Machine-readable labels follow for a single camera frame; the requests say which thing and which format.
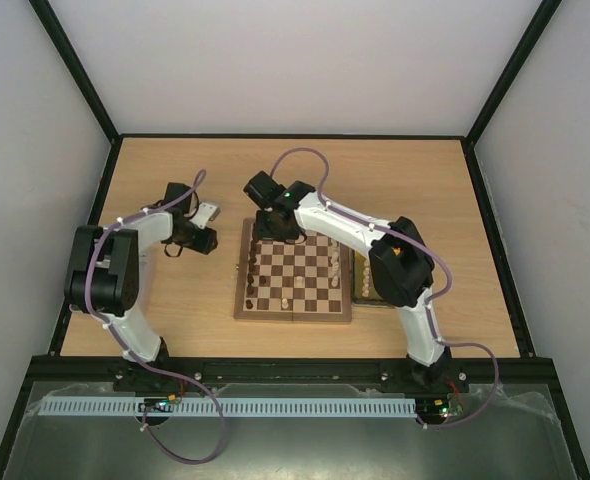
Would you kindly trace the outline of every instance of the white robotic arm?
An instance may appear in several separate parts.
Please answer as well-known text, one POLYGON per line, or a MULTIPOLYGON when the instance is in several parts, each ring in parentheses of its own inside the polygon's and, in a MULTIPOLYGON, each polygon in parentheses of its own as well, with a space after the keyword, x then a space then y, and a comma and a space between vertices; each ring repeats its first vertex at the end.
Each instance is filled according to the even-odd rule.
MULTIPOLYGON (((164 201, 179 197, 188 189, 183 184, 169 184, 164 201)), ((144 315, 149 293, 152 257, 149 248, 161 242, 177 245, 179 256, 184 247, 203 254, 217 247, 217 234, 206 225, 214 220, 219 207, 211 202, 200 203, 191 216, 190 199, 169 211, 152 211, 110 234, 95 264, 91 279, 91 299, 95 316, 104 329, 112 329, 124 345, 122 356, 135 361, 131 355, 151 362, 157 358, 163 344, 144 315)), ((104 232, 102 227, 82 226, 75 232, 66 276, 65 297, 73 310, 88 313, 84 292, 86 273, 95 243, 104 232)))
MULTIPOLYGON (((332 203, 335 209, 349 212, 351 216, 361 218, 367 224, 389 226, 390 222, 386 220, 369 217, 336 202, 332 203)), ((366 258, 369 256, 373 242, 381 240, 384 236, 384 233, 378 230, 366 227, 329 210, 322 205, 315 192, 308 193, 302 198, 299 207, 295 210, 295 218, 303 230, 326 235, 366 258)), ((437 362, 444 352, 444 347, 433 338, 424 308, 426 298, 431 293, 431 287, 426 287, 417 298, 417 304, 414 307, 395 307, 406 332, 408 356, 427 367, 437 362)), ((435 325, 435 330, 439 335, 437 325, 435 325)))
MULTIPOLYGON (((301 231, 313 231, 370 258, 375 289, 396 307, 406 332, 408 356, 425 367, 440 359, 444 346, 433 336, 425 308, 431 295, 433 262, 410 245, 394 242, 390 235, 375 228, 396 228, 401 222, 400 226, 411 230, 405 234, 414 233, 415 239, 421 242, 412 222, 403 218, 389 222, 369 217, 329 199, 322 203, 312 186, 295 182, 285 189, 265 172, 253 177, 244 191, 261 208, 255 222, 259 238, 296 240, 301 231)), ((438 327, 436 324, 434 327, 439 338, 438 327)))

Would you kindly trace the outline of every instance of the purple cable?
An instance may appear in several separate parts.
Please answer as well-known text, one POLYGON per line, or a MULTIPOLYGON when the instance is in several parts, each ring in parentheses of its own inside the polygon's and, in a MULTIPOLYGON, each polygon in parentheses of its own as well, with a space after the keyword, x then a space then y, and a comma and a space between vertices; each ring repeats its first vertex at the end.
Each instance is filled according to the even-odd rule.
MULTIPOLYGON (((330 164, 328 162, 328 159, 319 150, 316 150, 316 149, 310 148, 310 147, 297 147, 297 148, 291 148, 290 150, 287 150, 286 152, 282 153, 282 155, 275 161, 275 164, 273 165, 273 168, 271 169, 271 173, 270 173, 271 177, 275 174, 277 167, 279 166, 280 163, 282 163, 282 161, 286 157, 288 157, 292 153, 297 153, 297 152, 313 153, 313 154, 317 155, 324 163, 324 175, 322 176, 322 179, 320 180, 319 185, 317 186, 317 198, 319 199, 320 203, 322 205, 325 205, 326 208, 328 208, 331 212, 335 212, 338 215, 341 215, 349 220, 357 222, 360 225, 368 227, 369 222, 363 220, 362 218, 360 218, 356 215, 353 215, 350 212, 342 210, 341 208, 335 207, 330 200, 328 200, 326 197, 324 197, 322 192, 324 189, 324 184, 326 183, 326 180, 328 179, 328 175, 330 173, 330 164)), ((420 423, 420 425, 422 425, 423 428, 454 427, 456 425, 461 425, 463 423, 470 422, 475 417, 477 417, 479 414, 481 414, 484 410, 486 410, 488 405, 491 403, 491 400, 495 396, 495 393, 497 392, 497 388, 499 387, 499 364, 497 363, 497 358, 495 357, 495 354, 493 354, 493 352, 491 351, 490 348, 488 348, 485 345, 482 345, 481 343, 476 343, 476 342, 451 343, 451 342, 445 341, 444 339, 441 339, 440 336, 437 335, 437 330, 435 329, 435 320, 433 318, 433 314, 432 314, 432 311, 430 308, 430 302, 432 302, 436 298, 446 295, 450 291, 450 289, 453 287, 453 275, 451 274, 450 269, 446 265, 446 262, 444 262, 444 260, 442 260, 439 255, 437 255, 435 252, 433 252, 431 249, 429 249, 426 245, 421 244, 420 242, 410 238, 407 235, 404 235, 403 233, 396 232, 395 230, 392 230, 388 227, 384 227, 381 225, 375 225, 374 229, 379 232, 388 233, 389 235, 397 237, 400 240, 412 245, 413 247, 417 248, 421 252, 430 256, 435 261, 435 263, 437 263, 440 266, 440 268, 444 271, 444 274, 446 275, 446 285, 441 290, 426 297, 426 300, 424 302, 424 308, 426 310, 426 316, 428 318, 428 327, 430 328, 431 335, 433 336, 435 341, 437 343, 439 343, 440 345, 442 345, 444 347, 449 347, 449 348, 476 347, 481 350, 484 350, 488 354, 488 356, 491 357, 491 361, 493 362, 493 369, 495 372, 495 376, 493 379, 493 385, 491 387, 491 392, 490 392, 488 398, 477 410, 475 410, 473 413, 471 413, 466 418, 462 418, 461 420, 457 420, 452 423, 443 423, 441 425, 429 425, 427 423, 424 423, 424 421, 419 416, 417 417, 417 421, 420 423)))
MULTIPOLYGON (((111 323, 110 319, 106 315, 98 312, 97 310, 95 310, 93 308, 92 299, 91 299, 91 285, 93 282, 93 275, 95 273, 95 265, 97 264, 97 260, 99 259, 99 255, 102 250, 102 247, 104 246, 104 243, 106 243, 106 240, 108 239, 108 236, 111 234, 111 232, 118 230, 122 227, 126 227, 129 224, 133 223, 134 221, 139 220, 140 218, 144 218, 147 215, 151 215, 153 213, 161 213, 165 210, 168 210, 172 206, 177 205, 182 200, 191 196, 193 194, 193 192, 195 192, 195 190, 197 190, 197 187, 199 187, 201 185, 201 183, 204 181, 204 178, 206 178, 206 170, 202 169, 199 172, 197 172, 197 175, 195 176, 195 180, 193 181, 193 186, 186 193, 179 196, 175 200, 168 202, 167 204, 162 205, 161 207, 158 207, 155 209, 151 209, 151 210, 145 209, 144 211, 135 213, 129 217, 121 219, 117 223, 114 223, 114 224, 106 227, 106 229, 104 230, 102 235, 97 240, 97 243, 95 244, 95 249, 93 250, 93 254, 91 255, 91 259, 88 264, 88 272, 86 273, 86 282, 84 284, 84 303, 86 304, 86 309, 88 310, 88 313, 90 313, 91 315, 93 315, 96 318, 99 318, 102 322, 104 322, 104 324, 111 323)), ((186 465, 201 465, 201 464, 210 462, 215 457, 217 457, 222 452, 222 449, 224 448, 224 442, 226 440, 226 421, 224 419, 224 410, 222 410, 222 406, 217 401, 217 398, 215 397, 215 395, 213 395, 213 393, 205 385, 198 382, 197 380, 187 377, 186 375, 182 375, 181 373, 176 373, 176 372, 170 372, 168 370, 162 370, 161 368, 156 368, 156 367, 152 367, 152 366, 148 365, 143 358, 141 358, 139 355, 137 355, 135 352, 133 352, 131 350, 130 346, 126 344, 124 339, 120 336, 119 332, 117 331, 117 329, 113 325, 110 325, 108 327, 108 331, 111 332, 111 334, 115 338, 115 341, 117 341, 117 343, 122 348, 122 350, 127 352, 131 356, 131 358, 133 360, 135 360, 142 368, 144 368, 152 373, 157 373, 159 375, 165 375, 167 377, 177 378, 179 380, 183 380, 183 381, 188 382, 192 385, 195 385, 200 390, 202 390, 202 392, 204 392, 206 394, 206 396, 208 396, 208 398, 210 398, 212 400, 213 404, 215 404, 215 408, 217 409, 217 413, 218 413, 219 419, 220 419, 219 440, 217 441, 217 445, 215 446, 215 448, 213 449, 211 454, 200 459, 200 460, 191 460, 189 458, 181 457, 181 456, 171 452, 167 447, 165 447, 162 444, 162 442, 160 442, 160 440, 155 436, 153 431, 148 427, 148 424, 146 423, 146 418, 148 416, 150 409, 145 410, 144 414, 142 415, 142 428, 145 429, 148 432, 148 434, 150 435, 150 437, 155 441, 155 443, 157 443, 157 445, 161 449, 162 453, 164 453, 168 457, 172 458, 173 460, 183 463, 183 464, 186 464, 186 465)))

